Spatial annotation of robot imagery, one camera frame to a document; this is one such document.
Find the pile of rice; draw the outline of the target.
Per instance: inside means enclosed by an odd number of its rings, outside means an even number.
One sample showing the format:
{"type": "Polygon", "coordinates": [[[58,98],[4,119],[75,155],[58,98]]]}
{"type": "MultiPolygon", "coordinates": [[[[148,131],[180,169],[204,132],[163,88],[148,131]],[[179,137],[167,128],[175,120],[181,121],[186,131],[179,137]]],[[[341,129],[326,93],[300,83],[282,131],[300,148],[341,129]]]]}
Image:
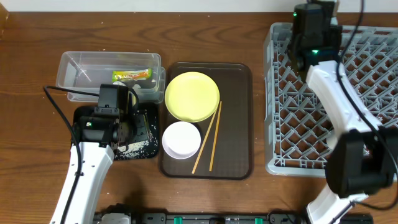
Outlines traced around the pile of rice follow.
{"type": "Polygon", "coordinates": [[[116,160],[131,160],[131,159],[148,159],[157,155],[159,151],[159,128],[156,124],[150,124],[150,132],[152,140],[149,145],[142,143],[135,143],[136,129],[134,137],[130,144],[124,147],[118,147],[116,151],[116,160]]]}

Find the white bowl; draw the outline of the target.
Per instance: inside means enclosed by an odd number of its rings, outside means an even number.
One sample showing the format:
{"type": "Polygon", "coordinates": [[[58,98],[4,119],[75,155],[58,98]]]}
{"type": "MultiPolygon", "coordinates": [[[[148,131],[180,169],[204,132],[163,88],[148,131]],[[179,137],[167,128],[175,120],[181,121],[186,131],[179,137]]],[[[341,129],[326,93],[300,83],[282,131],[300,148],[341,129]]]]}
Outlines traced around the white bowl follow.
{"type": "Polygon", "coordinates": [[[192,124],[178,121],[169,125],[162,136],[162,146],[166,154],[174,159],[188,159],[200,148],[201,134],[192,124]]]}

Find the white tissue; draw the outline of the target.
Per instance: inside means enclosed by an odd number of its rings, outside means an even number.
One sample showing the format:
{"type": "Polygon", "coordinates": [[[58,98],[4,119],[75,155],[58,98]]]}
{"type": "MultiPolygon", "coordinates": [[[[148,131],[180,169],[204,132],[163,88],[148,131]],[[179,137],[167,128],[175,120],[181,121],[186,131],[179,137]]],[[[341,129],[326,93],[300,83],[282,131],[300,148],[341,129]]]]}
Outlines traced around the white tissue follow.
{"type": "Polygon", "coordinates": [[[121,85],[121,86],[126,86],[128,88],[132,88],[138,96],[142,95],[142,88],[140,84],[137,82],[122,82],[122,81],[115,81],[113,82],[113,85],[121,85]]]}

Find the green orange snack wrapper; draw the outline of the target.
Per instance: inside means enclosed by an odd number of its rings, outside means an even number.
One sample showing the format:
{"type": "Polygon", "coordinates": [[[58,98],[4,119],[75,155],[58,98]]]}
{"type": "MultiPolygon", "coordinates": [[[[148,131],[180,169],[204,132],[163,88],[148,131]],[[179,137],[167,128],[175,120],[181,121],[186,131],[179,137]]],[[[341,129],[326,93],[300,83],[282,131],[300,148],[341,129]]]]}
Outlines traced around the green orange snack wrapper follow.
{"type": "Polygon", "coordinates": [[[113,71],[112,82],[128,82],[138,80],[148,80],[152,77],[152,69],[113,71]]]}

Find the yellow plate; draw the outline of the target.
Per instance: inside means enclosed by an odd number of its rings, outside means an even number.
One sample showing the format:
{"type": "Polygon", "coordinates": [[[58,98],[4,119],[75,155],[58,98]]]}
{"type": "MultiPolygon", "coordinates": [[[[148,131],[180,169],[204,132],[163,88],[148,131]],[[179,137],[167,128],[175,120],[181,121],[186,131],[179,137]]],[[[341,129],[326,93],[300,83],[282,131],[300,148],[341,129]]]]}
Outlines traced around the yellow plate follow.
{"type": "Polygon", "coordinates": [[[181,121],[197,123],[209,118],[220,102],[216,82],[200,72],[185,72],[174,77],[165,91],[169,113],[181,121]]]}

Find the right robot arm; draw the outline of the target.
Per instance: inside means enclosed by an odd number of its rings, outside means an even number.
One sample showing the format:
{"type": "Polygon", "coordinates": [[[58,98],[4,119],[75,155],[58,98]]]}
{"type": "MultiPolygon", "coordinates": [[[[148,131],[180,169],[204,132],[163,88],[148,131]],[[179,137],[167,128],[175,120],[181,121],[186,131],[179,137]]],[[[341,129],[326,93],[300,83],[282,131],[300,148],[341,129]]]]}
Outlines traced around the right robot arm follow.
{"type": "Polygon", "coordinates": [[[294,25],[289,58],[333,125],[326,186],[306,207],[307,223],[339,223],[356,204],[390,187],[397,175],[397,130],[365,107],[338,54],[341,26],[294,25]]]}

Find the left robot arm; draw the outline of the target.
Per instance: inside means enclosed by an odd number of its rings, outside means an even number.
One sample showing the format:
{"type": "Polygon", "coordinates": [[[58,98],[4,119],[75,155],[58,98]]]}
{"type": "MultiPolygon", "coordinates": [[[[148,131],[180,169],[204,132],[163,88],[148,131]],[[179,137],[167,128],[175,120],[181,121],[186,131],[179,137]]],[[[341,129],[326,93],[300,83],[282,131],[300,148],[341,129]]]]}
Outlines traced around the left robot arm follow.
{"type": "Polygon", "coordinates": [[[131,117],[134,129],[128,142],[106,145],[81,140],[71,146],[70,164],[51,223],[89,223],[106,174],[114,161],[148,159],[159,151],[156,105],[146,103],[131,117]]]}

